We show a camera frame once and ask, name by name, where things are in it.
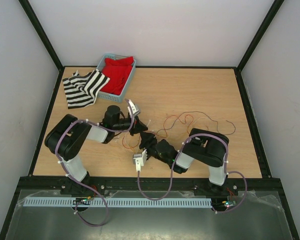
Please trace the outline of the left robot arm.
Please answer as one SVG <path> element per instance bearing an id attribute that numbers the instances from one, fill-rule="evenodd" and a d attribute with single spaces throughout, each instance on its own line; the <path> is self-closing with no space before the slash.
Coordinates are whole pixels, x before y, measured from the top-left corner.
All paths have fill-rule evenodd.
<path id="1" fill-rule="evenodd" d="M 90 190 L 90 175 L 83 166 L 79 152 L 85 140 L 108 144 L 121 133 L 129 132 L 131 136 L 139 134 L 148 127 L 139 120 L 141 113 L 138 105 L 131 100 L 127 102 L 128 115 L 125 116 L 117 105 L 110 105 L 100 123 L 79 120 L 66 114 L 48 133 L 44 144 L 58 158 L 58 163 L 65 171 L 69 181 L 65 189 L 75 195 L 93 195 Z"/>

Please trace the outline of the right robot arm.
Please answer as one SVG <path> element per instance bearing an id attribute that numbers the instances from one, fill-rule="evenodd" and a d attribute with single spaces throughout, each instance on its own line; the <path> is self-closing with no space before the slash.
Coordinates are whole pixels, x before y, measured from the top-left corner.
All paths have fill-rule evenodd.
<path id="1" fill-rule="evenodd" d="M 209 183 L 203 190 L 219 195 L 226 189 L 229 139 L 225 135 L 192 128 L 181 152 L 165 139 L 158 141 L 153 133 L 142 132 L 140 136 L 139 148 L 146 151 L 147 158 L 153 157 L 165 163 L 178 174 L 185 173 L 197 160 L 206 164 L 209 170 Z"/>

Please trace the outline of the red cloth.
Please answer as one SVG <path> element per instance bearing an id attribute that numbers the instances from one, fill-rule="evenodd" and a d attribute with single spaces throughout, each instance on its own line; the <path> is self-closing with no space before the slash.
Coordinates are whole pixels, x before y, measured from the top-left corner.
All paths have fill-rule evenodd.
<path id="1" fill-rule="evenodd" d="M 102 73 L 109 78 L 108 83 L 101 89 L 102 92 L 119 96 L 132 71 L 134 58 L 132 56 L 114 60 L 107 57 Z"/>

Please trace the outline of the black white striped cloth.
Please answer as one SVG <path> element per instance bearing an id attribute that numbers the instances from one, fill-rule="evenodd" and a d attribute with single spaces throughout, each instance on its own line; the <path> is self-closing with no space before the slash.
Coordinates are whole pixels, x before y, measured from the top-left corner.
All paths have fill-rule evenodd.
<path id="1" fill-rule="evenodd" d="M 80 109 L 94 105 L 99 91 L 108 84 L 110 78 L 94 69 L 81 76 L 77 70 L 71 77 L 62 80 L 68 109 Z"/>

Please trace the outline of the left circuit board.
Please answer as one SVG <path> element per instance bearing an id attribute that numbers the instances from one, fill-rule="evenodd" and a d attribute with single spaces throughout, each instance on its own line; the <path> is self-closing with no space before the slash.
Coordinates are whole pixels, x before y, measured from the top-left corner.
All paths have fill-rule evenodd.
<path id="1" fill-rule="evenodd" d="M 90 205 L 92 202 L 92 198 L 88 197 L 76 197 L 73 201 L 73 205 Z"/>

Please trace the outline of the circuit board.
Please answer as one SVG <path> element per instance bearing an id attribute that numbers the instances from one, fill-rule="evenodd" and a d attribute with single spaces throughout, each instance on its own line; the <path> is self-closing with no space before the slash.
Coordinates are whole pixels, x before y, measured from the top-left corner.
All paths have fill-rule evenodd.
<path id="1" fill-rule="evenodd" d="M 234 207 L 236 205 L 236 201 L 235 200 L 225 200 L 225 201 L 222 201 L 222 205 L 226 208 L 229 208 L 229 207 Z"/>
<path id="2" fill-rule="evenodd" d="M 76 197 L 73 201 L 73 205 L 90 205 L 92 202 L 92 198 L 88 197 Z"/>

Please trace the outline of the right circuit board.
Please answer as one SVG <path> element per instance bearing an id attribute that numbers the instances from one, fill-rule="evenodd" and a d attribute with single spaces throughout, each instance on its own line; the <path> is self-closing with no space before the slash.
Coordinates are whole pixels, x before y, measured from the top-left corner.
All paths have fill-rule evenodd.
<path id="1" fill-rule="evenodd" d="M 229 208 L 229 207 L 234 207 L 236 205 L 236 201 L 235 200 L 225 200 L 225 201 L 222 201 L 222 205 L 226 208 Z"/>

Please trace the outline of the black aluminium frame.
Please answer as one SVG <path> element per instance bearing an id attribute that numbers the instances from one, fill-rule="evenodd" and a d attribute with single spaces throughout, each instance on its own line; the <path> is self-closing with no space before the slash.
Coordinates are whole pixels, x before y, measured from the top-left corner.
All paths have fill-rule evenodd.
<path id="1" fill-rule="evenodd" d="M 44 28 L 42 27 L 35 11 L 33 10 L 29 0 L 19 0 L 21 7 L 23 8 L 25 14 L 29 18 L 31 24 L 33 25 L 35 31 L 37 32 L 38 36 L 40 37 L 42 43 L 44 44 L 45 48 L 47 49 L 48 53 L 52 57 L 53 62 L 56 64 L 57 69 L 59 70 L 59 74 L 52 92 L 52 97 L 48 106 L 48 110 L 43 122 L 43 126 L 40 132 L 39 140 L 34 152 L 34 156 L 30 165 L 30 169 L 27 176 L 20 177 L 18 181 L 18 185 L 16 187 L 15 193 L 13 195 L 11 204 L 9 206 L 6 218 L 4 220 L 1 232 L 0 232 L 0 240 L 7 240 L 9 230 L 12 230 L 12 222 L 14 218 L 14 214 L 17 212 L 17 197 L 20 196 L 22 190 L 61 190 L 63 182 L 70 181 L 70 184 L 73 183 L 71 180 L 66 180 L 66 177 L 61 176 L 33 176 L 31 174 L 34 173 L 35 164 L 37 163 L 37 159 L 39 156 L 39 147 L 42 146 L 44 140 L 44 133 L 46 132 L 48 126 L 48 120 L 51 117 L 53 104 L 57 98 L 57 87 L 60 86 L 61 83 L 61 73 L 65 72 L 66 67 L 73 67 L 73 66 L 63 66 L 57 57 L 57 53 L 54 50 Z M 257 45 L 259 44 L 260 40 L 264 36 L 266 30 L 270 26 L 271 22 L 275 18 L 276 14 L 278 13 L 279 9 L 281 8 L 284 0 L 274 0 L 272 3 L 269 11 L 267 12 L 266 16 L 264 17 L 260 27 L 258 28 L 255 36 L 253 37 L 251 43 L 249 44 L 247 50 L 245 51 L 238 67 L 236 66 L 137 66 L 137 68 L 162 68 L 162 69 L 233 69 L 234 75 L 236 79 L 236 83 L 238 85 L 238 90 L 240 93 L 241 101 L 243 103 L 244 112 L 247 118 L 247 123 L 249 126 L 249 131 L 252 136 L 252 142 L 254 145 L 254 149 L 256 151 L 257 161 L 259 164 L 259 168 L 261 170 L 262 178 L 248 178 L 247 185 L 248 190 L 255 189 L 257 192 L 265 191 L 265 192 L 277 192 L 278 197 L 280 199 L 279 203 L 281 203 L 285 215 L 285 219 L 287 225 L 289 227 L 288 234 L 291 235 L 292 240 L 299 240 L 299 234 L 297 228 L 295 226 L 292 213 L 287 201 L 287 197 L 284 192 L 284 188 L 282 186 L 281 180 L 279 178 L 272 177 L 271 170 L 268 164 L 268 160 L 264 151 L 264 147 L 261 141 L 260 133 L 257 127 L 257 122 L 255 117 L 253 116 L 253 108 L 251 106 L 250 100 L 248 100 L 248 93 L 247 89 L 242 77 L 242 70 L 246 66 L 248 60 L 252 56 L 254 50 L 256 49 Z M 105 186 L 110 189 L 110 187 L 119 187 L 115 188 L 114 190 L 123 190 L 123 191 L 137 191 L 137 179 L 135 182 L 133 181 L 134 178 L 131 177 L 92 177 L 93 183 L 105 183 Z M 172 184 L 172 190 L 190 190 L 195 194 L 199 194 L 199 196 L 203 196 L 204 189 L 197 188 L 201 185 L 196 184 L 208 184 L 208 178 L 181 178 L 180 180 L 176 180 L 176 183 Z M 146 187 L 163 187 L 164 183 L 168 183 L 168 178 L 142 178 L 145 180 Z"/>

